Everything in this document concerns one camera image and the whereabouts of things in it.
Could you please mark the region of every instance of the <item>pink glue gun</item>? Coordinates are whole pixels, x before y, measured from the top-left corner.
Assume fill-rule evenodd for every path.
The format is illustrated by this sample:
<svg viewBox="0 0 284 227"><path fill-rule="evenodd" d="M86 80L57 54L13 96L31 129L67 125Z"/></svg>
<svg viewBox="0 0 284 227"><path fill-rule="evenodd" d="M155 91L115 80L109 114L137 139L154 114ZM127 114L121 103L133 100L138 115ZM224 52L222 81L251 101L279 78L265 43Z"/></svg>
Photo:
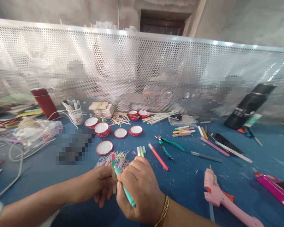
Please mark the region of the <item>pink glue gun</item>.
<svg viewBox="0 0 284 227"><path fill-rule="evenodd" d="M247 227L264 227L257 218L249 216L233 203L234 196L228 195L220 189L217 176L211 169L206 169L205 171L204 187L208 191L204 192L207 202L215 207L219 207L222 204Z"/></svg>

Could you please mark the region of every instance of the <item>black thermos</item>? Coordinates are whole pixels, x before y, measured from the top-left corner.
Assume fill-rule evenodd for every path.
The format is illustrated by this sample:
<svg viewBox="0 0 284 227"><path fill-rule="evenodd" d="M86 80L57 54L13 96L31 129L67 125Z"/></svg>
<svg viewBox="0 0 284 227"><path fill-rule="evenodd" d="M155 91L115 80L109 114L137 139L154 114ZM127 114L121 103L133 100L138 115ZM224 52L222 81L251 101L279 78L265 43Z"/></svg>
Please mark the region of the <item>black thermos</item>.
<svg viewBox="0 0 284 227"><path fill-rule="evenodd" d="M273 84L258 84L224 122L231 129L241 128L245 122L266 102L268 95L276 88Z"/></svg>

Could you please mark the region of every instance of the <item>perforated metal sheet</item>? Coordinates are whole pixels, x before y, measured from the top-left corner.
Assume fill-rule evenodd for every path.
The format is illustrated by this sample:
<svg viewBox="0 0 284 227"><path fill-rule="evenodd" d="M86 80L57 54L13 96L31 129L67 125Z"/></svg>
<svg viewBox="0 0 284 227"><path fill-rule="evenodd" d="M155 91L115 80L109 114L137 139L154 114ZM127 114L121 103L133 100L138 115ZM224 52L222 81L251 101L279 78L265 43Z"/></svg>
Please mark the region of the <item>perforated metal sheet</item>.
<svg viewBox="0 0 284 227"><path fill-rule="evenodd" d="M256 84L277 85L262 111L284 117L284 49L0 19L0 92L45 87L118 111L219 116Z"/></svg>

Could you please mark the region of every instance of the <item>person's left hand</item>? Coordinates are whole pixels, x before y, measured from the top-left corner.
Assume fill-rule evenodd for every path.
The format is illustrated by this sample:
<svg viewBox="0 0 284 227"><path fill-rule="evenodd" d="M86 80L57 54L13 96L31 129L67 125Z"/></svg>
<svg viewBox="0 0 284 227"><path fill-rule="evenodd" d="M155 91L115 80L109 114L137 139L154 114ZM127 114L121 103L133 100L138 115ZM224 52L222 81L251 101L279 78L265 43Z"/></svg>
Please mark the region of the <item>person's left hand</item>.
<svg viewBox="0 0 284 227"><path fill-rule="evenodd" d="M111 176L111 166L100 166L81 176L62 182L62 190L71 203L85 202L94 197L95 202L99 203L99 207L102 208L105 199L110 200L113 193L112 185L117 183L117 179Z"/></svg>

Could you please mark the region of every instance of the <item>gold bracelet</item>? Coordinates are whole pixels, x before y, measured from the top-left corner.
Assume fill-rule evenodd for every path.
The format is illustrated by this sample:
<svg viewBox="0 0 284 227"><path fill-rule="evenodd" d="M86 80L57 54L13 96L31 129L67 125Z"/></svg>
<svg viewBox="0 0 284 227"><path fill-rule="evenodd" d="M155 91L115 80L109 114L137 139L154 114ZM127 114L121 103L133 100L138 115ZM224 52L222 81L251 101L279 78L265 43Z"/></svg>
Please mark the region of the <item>gold bracelet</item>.
<svg viewBox="0 0 284 227"><path fill-rule="evenodd" d="M169 196L167 195L166 198L165 198L165 203L164 203L164 207L163 207L161 217L160 217L158 223L155 225L155 227L161 227L163 225L163 222L164 222L166 214L167 214L168 206L169 206Z"/></svg>

